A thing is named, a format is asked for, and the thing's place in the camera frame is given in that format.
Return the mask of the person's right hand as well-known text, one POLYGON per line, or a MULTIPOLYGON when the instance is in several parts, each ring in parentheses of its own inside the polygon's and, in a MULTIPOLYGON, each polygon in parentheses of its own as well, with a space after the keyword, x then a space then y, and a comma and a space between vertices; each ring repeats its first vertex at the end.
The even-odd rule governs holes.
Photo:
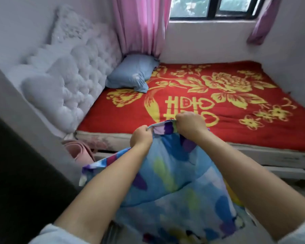
POLYGON ((209 131, 204 119, 194 112, 183 112, 175 116, 177 132, 185 138, 198 142, 207 137, 209 131))

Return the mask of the person's left hand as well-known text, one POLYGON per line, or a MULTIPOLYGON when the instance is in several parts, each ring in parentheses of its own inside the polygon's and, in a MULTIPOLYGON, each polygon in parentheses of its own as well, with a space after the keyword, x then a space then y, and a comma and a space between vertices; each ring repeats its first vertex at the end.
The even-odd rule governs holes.
POLYGON ((150 149, 153 142, 153 132, 147 125, 138 127, 131 136, 130 147, 143 147, 150 149))

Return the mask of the blue floral quilt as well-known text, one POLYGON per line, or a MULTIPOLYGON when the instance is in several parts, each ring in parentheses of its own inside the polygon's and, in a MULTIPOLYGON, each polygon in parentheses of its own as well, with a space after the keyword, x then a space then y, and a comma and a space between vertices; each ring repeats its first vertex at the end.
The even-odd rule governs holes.
POLYGON ((153 142, 114 217, 148 244, 220 243, 253 224, 210 157, 177 132, 148 126, 153 142))

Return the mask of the person's left forearm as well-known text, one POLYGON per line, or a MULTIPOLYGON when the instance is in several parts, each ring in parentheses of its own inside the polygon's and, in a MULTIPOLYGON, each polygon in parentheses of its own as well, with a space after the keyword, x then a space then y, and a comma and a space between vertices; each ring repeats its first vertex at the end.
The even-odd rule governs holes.
POLYGON ((97 174, 54 225, 90 244, 100 244, 150 146, 151 141, 136 143, 128 152, 97 174))

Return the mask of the person's right forearm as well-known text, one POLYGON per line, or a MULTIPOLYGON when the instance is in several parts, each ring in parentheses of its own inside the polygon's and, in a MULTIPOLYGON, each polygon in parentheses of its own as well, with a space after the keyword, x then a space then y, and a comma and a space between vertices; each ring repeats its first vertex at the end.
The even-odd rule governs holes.
POLYGON ((248 211, 279 244, 305 244, 305 197, 210 131, 195 142, 248 211))

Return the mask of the red blanket with yellow flowers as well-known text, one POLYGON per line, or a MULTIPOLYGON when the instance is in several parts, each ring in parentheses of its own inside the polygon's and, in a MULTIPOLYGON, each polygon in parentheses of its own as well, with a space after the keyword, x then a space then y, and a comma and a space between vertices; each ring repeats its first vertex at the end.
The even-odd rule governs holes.
POLYGON ((147 93, 105 89, 76 137, 93 149, 107 149, 102 143, 112 134, 132 134, 191 111, 226 142, 305 152, 305 108, 259 63, 161 64, 148 87, 147 93))

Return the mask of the light blue pillow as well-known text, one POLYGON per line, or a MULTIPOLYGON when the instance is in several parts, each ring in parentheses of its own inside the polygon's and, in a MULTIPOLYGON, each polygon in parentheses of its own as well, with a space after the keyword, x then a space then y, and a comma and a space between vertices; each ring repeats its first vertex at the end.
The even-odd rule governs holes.
POLYGON ((111 89, 129 88, 147 93, 147 80, 160 62, 153 56, 130 54, 107 76, 106 87, 111 89))

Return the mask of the pink rolled mat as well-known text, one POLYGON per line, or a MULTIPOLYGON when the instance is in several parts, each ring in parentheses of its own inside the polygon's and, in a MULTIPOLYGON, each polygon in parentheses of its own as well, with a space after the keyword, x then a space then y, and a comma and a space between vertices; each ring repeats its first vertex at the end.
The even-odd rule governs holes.
POLYGON ((84 167, 95 162, 91 149, 80 140, 63 140, 61 144, 73 157, 76 164, 84 167))

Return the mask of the white tufted headboard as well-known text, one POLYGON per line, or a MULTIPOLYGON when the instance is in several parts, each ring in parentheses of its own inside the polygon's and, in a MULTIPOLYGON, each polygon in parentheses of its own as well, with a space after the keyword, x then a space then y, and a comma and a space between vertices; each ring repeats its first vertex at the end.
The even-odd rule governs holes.
POLYGON ((64 4, 51 44, 37 48, 7 78, 53 135, 64 138, 77 130, 121 61, 115 30, 64 4))

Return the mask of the pink curtain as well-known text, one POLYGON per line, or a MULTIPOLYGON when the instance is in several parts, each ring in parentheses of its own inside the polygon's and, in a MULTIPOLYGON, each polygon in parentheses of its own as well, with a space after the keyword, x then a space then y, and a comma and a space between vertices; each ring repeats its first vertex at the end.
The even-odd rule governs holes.
POLYGON ((160 57, 171 3, 172 0, 112 0, 123 56, 139 53, 160 57))

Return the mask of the black framed window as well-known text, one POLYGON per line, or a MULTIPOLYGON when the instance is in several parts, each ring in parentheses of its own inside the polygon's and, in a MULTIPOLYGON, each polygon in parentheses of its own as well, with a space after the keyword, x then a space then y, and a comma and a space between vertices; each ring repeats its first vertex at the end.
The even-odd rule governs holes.
POLYGON ((172 0, 171 21, 255 20, 265 0, 172 0))

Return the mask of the purple curtain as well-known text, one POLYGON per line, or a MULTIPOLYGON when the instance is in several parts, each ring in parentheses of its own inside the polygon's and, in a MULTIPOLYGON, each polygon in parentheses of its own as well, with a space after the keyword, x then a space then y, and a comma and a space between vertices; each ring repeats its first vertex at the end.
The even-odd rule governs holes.
POLYGON ((247 39, 247 44, 259 46, 264 43, 277 17, 282 0, 266 0, 256 25, 247 39))

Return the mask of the dark cabinet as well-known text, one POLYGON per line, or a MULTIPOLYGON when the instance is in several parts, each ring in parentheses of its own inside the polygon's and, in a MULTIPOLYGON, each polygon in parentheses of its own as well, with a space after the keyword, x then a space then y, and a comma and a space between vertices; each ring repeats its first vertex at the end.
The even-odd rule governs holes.
POLYGON ((78 190, 0 119, 0 244, 28 244, 78 190))

